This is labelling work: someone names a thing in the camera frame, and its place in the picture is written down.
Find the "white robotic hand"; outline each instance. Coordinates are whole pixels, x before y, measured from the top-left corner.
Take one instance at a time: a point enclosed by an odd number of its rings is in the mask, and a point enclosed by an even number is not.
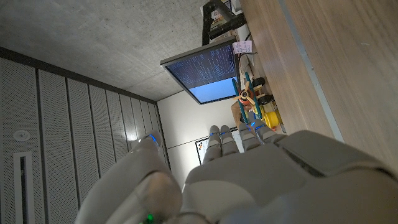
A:
[[[80,207],[76,224],[162,223],[182,204],[181,189],[158,156],[155,131],[94,185]]]
[[[377,159],[334,139],[290,136],[261,120],[212,126],[203,165],[181,194],[153,133],[92,188],[76,223],[398,223],[398,180]]]

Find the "yellow object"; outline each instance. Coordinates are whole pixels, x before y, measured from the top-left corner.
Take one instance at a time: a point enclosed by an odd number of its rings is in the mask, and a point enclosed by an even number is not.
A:
[[[253,112],[255,114],[258,114],[257,108],[255,106],[253,106],[252,108],[253,108]],[[278,116],[277,116],[277,113],[279,113],[278,110],[266,113],[264,111],[263,106],[260,106],[260,110],[261,110],[261,114],[262,114],[261,120],[263,120],[263,122],[265,122],[267,124],[268,128],[272,129],[272,127],[275,127],[279,124],[279,120],[278,120]]]
[[[277,113],[278,113],[278,111],[272,111],[272,112],[265,113],[265,115],[262,116],[262,118],[266,122],[268,128],[275,127],[279,124]]]

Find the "concrete ceiling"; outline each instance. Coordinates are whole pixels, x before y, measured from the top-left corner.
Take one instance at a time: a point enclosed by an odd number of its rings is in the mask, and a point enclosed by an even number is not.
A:
[[[201,46],[207,0],[0,0],[0,46],[152,100],[181,91],[162,59]]]

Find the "white wall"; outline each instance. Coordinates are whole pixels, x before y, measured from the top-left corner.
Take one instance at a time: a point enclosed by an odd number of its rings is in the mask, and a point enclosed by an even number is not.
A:
[[[172,173],[182,188],[189,172],[199,166],[195,142],[188,142],[167,150]]]
[[[212,125],[235,127],[232,99],[199,105],[185,91],[157,102],[170,166],[180,186],[199,166],[194,140],[206,137]]]
[[[199,105],[185,91],[157,102],[167,149],[203,138],[211,125],[235,127],[232,99]]]

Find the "paper sign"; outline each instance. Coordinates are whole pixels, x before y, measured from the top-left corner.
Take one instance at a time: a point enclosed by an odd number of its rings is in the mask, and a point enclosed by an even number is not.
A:
[[[251,40],[232,43],[234,54],[251,53]]]

